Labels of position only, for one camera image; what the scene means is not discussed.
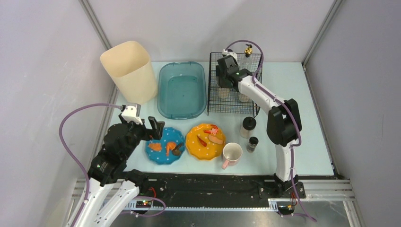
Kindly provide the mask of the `clear glass bottle gold stopper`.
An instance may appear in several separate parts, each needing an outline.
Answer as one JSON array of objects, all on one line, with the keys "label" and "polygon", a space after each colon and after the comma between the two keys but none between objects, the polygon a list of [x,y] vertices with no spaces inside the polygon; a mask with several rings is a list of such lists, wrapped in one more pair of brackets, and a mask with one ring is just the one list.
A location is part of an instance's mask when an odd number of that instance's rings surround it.
[{"label": "clear glass bottle gold stopper", "polygon": [[240,62],[240,69],[247,69],[250,70],[252,67],[252,53],[253,53],[253,46],[251,44],[246,44],[246,49],[244,50],[244,58]]}]

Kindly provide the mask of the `black wire rack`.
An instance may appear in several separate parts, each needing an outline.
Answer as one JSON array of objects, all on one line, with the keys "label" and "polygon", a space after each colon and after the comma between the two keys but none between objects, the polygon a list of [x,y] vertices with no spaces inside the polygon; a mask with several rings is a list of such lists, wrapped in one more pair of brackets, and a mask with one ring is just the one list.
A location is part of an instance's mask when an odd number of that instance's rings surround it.
[{"label": "black wire rack", "polygon": [[217,60],[222,58],[219,52],[211,52],[209,54],[209,72],[208,72],[208,98],[207,113],[228,113],[228,114],[246,114],[255,117],[260,107],[252,101],[251,103],[241,103],[238,100],[237,93],[231,88],[228,100],[221,100],[217,95],[216,66]]}]

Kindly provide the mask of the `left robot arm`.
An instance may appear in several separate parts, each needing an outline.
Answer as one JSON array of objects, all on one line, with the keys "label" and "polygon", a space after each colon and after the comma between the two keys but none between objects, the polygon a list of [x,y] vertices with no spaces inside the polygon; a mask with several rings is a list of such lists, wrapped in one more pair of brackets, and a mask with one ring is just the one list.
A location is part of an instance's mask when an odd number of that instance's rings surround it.
[{"label": "left robot arm", "polygon": [[148,120],[150,129],[145,127],[143,119],[135,123],[123,118],[121,123],[109,127],[101,150],[91,162],[87,185],[79,199],[81,204],[73,211],[68,227],[109,227],[131,200],[148,189],[148,176],[134,169],[127,173],[112,198],[103,203],[140,142],[161,139],[165,122],[152,116]]}]

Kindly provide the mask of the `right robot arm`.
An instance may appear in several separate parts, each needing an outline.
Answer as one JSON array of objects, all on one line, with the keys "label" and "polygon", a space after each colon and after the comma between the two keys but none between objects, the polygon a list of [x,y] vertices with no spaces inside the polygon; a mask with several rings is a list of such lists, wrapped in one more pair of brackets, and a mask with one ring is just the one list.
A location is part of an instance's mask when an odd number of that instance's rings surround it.
[{"label": "right robot arm", "polygon": [[255,73],[241,69],[230,54],[217,60],[216,77],[221,88],[232,88],[247,96],[266,113],[266,132],[276,149],[277,193],[281,196],[288,192],[298,198],[294,148],[302,143],[302,124],[296,100],[279,98],[257,80]]}]

